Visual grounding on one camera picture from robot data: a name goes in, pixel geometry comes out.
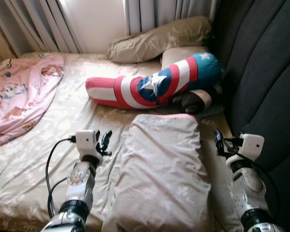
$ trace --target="grey curtain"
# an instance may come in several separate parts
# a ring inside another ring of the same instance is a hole
[[[12,52],[82,52],[56,0],[0,0],[0,30]]]
[[[124,0],[128,34],[197,15],[214,20],[219,0]]]

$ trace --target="robotic hand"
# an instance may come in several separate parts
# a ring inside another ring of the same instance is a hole
[[[111,135],[111,130],[105,133],[100,144],[99,131],[82,130],[76,133],[80,162],[74,165],[67,177],[64,203],[42,232],[85,232],[85,222],[92,208],[96,169],[102,164],[103,156],[111,155],[106,151]]]
[[[234,208],[245,231],[284,232],[274,224],[264,198],[265,184],[252,168],[252,161],[262,151],[264,138],[254,134],[241,134],[239,138],[224,139],[218,129],[214,130],[214,133],[217,155],[226,158],[227,167],[233,173]]]

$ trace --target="beige bed sheet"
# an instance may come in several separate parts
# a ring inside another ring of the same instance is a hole
[[[78,130],[100,129],[101,133],[113,130],[109,145],[113,155],[105,157],[102,166],[98,167],[93,191],[94,202],[87,219],[87,228],[91,232],[101,231],[113,198],[114,185],[119,176],[122,142],[127,137],[132,120],[139,113],[178,113],[176,110],[165,108],[123,110],[96,105],[86,93],[85,80],[89,77],[128,73],[148,75],[161,69],[159,61],[118,65],[106,60],[104,55],[61,55],[64,57],[65,74],[49,109],[31,131],[0,146],[0,230],[36,232],[49,221],[46,205],[48,192],[44,172],[51,148],[59,139],[75,134]],[[37,56],[38,54],[25,54],[23,57]],[[205,168],[210,169],[207,171],[214,183],[221,186],[220,180],[223,176],[215,172],[215,165],[224,167],[225,162],[223,158],[217,158],[215,155],[214,138],[211,132],[216,126],[225,134],[231,134],[223,114],[199,120],[200,133],[203,137],[204,165]],[[78,156],[75,144],[63,142],[57,147],[49,168],[51,185],[67,176],[74,163],[78,161]],[[227,194],[230,196],[229,186],[224,186],[224,189],[227,189]],[[63,201],[65,190],[66,186],[60,184],[54,191],[53,197],[57,210]],[[219,210],[223,211],[219,201],[224,196],[215,194],[213,196],[214,202],[218,202],[213,206],[218,205]],[[235,218],[235,215],[231,216],[231,222],[234,221],[234,225],[237,225],[239,222],[236,222]],[[216,231],[221,230],[217,220],[214,220],[214,225]]]

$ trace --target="body pillow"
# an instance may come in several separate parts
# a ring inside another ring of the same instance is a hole
[[[178,93],[213,86],[220,73],[217,58],[204,52],[146,77],[92,77],[86,80],[86,90],[99,104],[146,109],[168,103]]]

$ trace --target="wire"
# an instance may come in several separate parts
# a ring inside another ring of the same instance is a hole
[[[258,169],[260,169],[268,178],[268,180],[271,182],[271,185],[274,188],[274,192],[276,195],[276,204],[277,204],[277,212],[276,215],[274,217],[275,221],[277,221],[278,219],[278,215],[279,215],[279,210],[280,210],[280,199],[279,199],[279,192],[277,189],[277,186],[275,185],[273,179],[271,178],[271,176],[269,175],[269,173],[267,172],[267,170],[265,170],[262,166],[258,165],[256,162],[252,161],[251,159],[243,156],[242,154],[238,153],[237,151],[235,151],[224,139],[223,139],[223,143],[226,145],[226,147],[234,154],[238,155],[239,157],[241,157],[244,160],[247,160],[248,162],[250,162],[253,166],[256,166]]]
[[[48,211],[48,215],[50,218],[52,218],[55,214],[53,213],[53,211],[51,210],[51,202],[53,200],[53,191],[55,189],[55,187],[60,184],[61,182],[65,181],[67,178],[63,178],[62,180],[58,181],[57,183],[55,183],[55,185],[50,189],[50,192],[48,193],[48,198],[47,198],[47,211]]]
[[[51,150],[51,152],[49,153],[49,156],[48,156],[48,159],[47,159],[47,162],[46,162],[46,167],[45,167],[45,177],[46,177],[46,184],[47,184],[47,189],[48,189],[48,194],[50,193],[50,184],[49,184],[49,178],[48,178],[48,166],[49,166],[49,162],[50,162],[50,159],[52,158],[52,155],[54,153],[54,150],[56,148],[56,146],[63,142],[63,141],[68,141],[68,140],[71,140],[71,138],[68,138],[68,139],[61,139],[59,140],[53,147],[53,149]],[[51,202],[50,202],[50,206],[51,206],[51,210],[52,210],[52,214],[54,215],[55,214],[55,208],[54,208],[54,202],[53,202],[53,199],[51,198]]]

